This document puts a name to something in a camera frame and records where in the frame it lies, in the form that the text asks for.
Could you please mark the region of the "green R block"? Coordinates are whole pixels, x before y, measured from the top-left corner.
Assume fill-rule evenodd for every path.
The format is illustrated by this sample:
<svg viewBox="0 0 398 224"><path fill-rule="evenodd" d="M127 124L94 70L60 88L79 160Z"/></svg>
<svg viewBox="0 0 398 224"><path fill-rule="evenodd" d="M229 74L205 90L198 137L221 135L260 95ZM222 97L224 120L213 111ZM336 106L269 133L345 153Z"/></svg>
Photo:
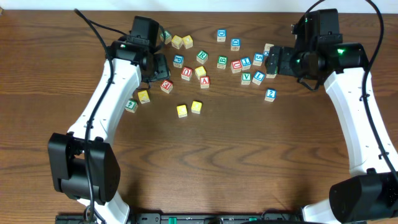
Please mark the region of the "green R block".
<svg viewBox="0 0 398 224"><path fill-rule="evenodd" d="M208 53L205 52L204 50L199 51L199 53L197 53L197 62L199 62L200 64L205 64L205 62L208 60Z"/></svg>

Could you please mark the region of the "yellow C block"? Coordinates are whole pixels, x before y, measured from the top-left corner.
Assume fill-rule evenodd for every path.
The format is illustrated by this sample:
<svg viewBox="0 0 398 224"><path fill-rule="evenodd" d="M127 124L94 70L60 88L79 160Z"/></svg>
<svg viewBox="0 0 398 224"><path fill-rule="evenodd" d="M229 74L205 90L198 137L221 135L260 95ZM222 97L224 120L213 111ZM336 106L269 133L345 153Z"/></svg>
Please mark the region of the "yellow C block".
<svg viewBox="0 0 398 224"><path fill-rule="evenodd" d="M177 106L177 114L179 118L186 117L188 114L187 106L186 105Z"/></svg>

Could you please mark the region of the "yellow O block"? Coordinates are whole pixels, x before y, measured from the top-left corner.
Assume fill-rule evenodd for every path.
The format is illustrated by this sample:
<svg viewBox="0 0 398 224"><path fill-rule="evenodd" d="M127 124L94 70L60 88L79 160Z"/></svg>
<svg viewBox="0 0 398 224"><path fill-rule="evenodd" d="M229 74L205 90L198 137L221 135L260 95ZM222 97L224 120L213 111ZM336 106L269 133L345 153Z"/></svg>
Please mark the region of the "yellow O block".
<svg viewBox="0 0 398 224"><path fill-rule="evenodd" d="M193 102L192 102L192 106L191 106L191 111L192 111L192 113L200 114L200 113L201 113L202 105L203 105L202 102L193 101Z"/></svg>

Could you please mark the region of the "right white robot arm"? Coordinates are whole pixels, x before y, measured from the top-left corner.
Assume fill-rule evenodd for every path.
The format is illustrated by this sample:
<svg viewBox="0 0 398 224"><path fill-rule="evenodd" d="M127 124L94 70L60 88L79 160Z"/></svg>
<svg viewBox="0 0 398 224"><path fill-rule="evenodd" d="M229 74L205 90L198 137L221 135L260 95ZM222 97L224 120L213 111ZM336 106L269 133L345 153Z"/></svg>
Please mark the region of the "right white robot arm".
<svg viewBox="0 0 398 224"><path fill-rule="evenodd" d="M267 76L290 75L323 85L338 115L351 177L332 185L327 199L302 208L310 223L354 223L397 216L397 151L373 95L359 43L264 47Z"/></svg>

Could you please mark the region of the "blue L block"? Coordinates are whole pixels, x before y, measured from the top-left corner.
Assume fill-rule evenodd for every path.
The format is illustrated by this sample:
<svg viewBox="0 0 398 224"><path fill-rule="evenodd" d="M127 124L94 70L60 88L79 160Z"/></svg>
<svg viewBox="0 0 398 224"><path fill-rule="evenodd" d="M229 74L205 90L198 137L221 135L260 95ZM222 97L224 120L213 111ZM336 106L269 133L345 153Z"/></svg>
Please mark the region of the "blue L block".
<svg viewBox="0 0 398 224"><path fill-rule="evenodd" d="M262 81L265 79L266 75L260 71L256 71L253 75L252 82L254 84L260 85Z"/></svg>

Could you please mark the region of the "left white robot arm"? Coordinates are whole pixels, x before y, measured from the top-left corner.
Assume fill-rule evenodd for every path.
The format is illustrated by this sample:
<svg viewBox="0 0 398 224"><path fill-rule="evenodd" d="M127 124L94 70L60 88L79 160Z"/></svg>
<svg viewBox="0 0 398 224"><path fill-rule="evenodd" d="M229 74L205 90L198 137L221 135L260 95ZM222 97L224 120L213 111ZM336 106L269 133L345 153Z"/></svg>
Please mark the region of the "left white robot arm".
<svg viewBox="0 0 398 224"><path fill-rule="evenodd" d="M94 223L127 223L129 205L118 193L120 166L112 150L121 115L142 82L170 76L164 54L129 42L108 47L101 80L66 134L54 133L48 154L57 192L93 208Z"/></svg>

